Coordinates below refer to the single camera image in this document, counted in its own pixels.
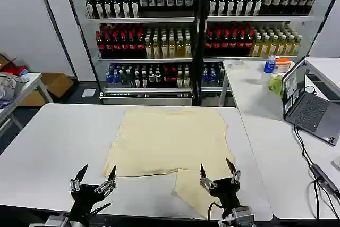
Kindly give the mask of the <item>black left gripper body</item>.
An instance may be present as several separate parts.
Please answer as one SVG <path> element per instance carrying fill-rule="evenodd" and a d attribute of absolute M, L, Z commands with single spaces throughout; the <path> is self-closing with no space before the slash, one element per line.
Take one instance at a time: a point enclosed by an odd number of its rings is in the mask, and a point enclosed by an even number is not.
<path fill-rule="evenodd" d="M 97 187 L 99 185 L 81 184 L 79 191 L 71 192 L 74 199 L 74 204 L 70 211 L 71 220 L 89 220 L 107 207 L 107 205 L 104 205 L 92 210 L 95 203 L 105 199 L 103 193 L 95 192 Z"/>

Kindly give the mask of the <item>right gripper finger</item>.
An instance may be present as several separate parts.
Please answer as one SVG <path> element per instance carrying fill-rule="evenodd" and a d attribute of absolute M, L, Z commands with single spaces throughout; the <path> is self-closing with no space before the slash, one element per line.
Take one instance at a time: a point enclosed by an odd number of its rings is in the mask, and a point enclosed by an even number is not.
<path fill-rule="evenodd" d="M 216 188 L 216 184 L 211 181 L 209 178 L 207 178 L 204 167 L 202 164 L 200 164 L 200 185 L 206 189 L 211 190 Z"/>
<path fill-rule="evenodd" d="M 237 170 L 235 165 L 228 158 L 226 158 L 226 161 L 232 174 L 231 184 L 239 184 L 241 171 Z"/>

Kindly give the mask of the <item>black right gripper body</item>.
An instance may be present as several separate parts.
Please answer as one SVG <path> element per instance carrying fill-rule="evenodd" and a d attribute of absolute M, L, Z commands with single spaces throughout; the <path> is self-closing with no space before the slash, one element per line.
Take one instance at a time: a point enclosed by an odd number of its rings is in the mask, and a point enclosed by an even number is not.
<path fill-rule="evenodd" d="M 236 194 L 240 188 L 240 184 L 231 184 L 231 180 L 232 178 L 215 180 L 215 186 L 209 189 L 209 194 L 220 200 L 223 209 L 222 218 L 227 218 L 234 208 L 241 206 Z"/>

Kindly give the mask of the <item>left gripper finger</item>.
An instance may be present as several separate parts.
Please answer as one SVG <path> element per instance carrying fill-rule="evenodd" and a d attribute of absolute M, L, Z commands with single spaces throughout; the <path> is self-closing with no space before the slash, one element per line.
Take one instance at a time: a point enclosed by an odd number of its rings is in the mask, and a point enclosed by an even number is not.
<path fill-rule="evenodd" d="M 111 170 L 108 180 L 95 189 L 95 192 L 109 194 L 116 187 L 116 165 Z"/>
<path fill-rule="evenodd" d="M 79 191 L 80 183 L 82 182 L 84 175 L 87 171 L 88 164 L 86 164 L 75 176 L 74 179 L 70 179 L 70 188 L 71 191 Z"/>

